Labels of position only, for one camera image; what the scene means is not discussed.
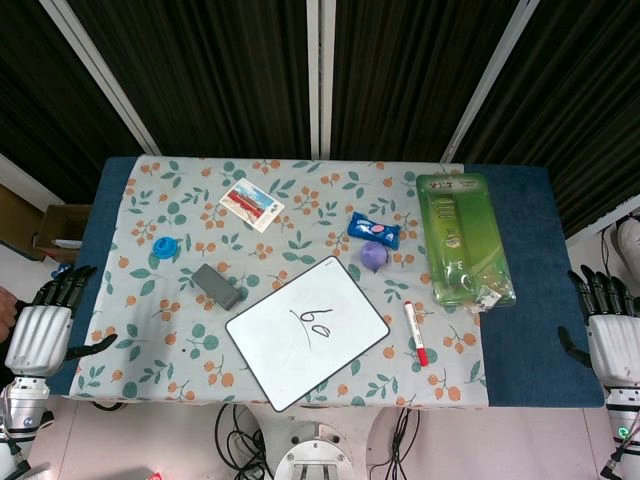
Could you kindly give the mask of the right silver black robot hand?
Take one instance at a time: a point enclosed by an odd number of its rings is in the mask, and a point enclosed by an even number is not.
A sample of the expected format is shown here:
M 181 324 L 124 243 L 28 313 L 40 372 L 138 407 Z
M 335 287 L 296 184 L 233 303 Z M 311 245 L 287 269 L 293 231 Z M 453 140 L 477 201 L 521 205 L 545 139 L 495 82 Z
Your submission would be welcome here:
M 581 350 L 566 327 L 557 328 L 567 355 L 591 369 L 608 388 L 639 387 L 639 299 L 616 276 L 582 265 L 568 272 L 581 309 L 589 349 Z

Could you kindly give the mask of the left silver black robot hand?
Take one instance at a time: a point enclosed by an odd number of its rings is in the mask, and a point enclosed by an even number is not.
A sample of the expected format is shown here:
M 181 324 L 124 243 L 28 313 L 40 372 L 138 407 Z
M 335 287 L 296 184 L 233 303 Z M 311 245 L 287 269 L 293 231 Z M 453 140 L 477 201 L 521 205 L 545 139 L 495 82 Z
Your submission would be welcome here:
M 93 266 L 70 267 L 45 283 L 29 303 L 17 303 L 17 321 L 5 356 L 5 366 L 17 377 L 48 378 L 66 361 L 96 355 L 110 347 L 117 335 L 93 345 L 71 347 L 74 309 Z

